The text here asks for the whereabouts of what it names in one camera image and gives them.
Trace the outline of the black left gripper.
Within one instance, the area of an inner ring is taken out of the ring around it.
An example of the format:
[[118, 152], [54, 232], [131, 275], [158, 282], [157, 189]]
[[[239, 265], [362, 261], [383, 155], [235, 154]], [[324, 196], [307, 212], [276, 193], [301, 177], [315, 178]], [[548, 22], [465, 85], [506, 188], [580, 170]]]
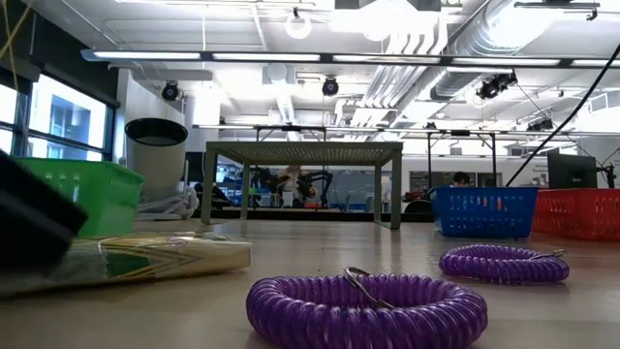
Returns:
[[1, 154], [1, 271], [55, 268], [87, 221], [86, 211]]

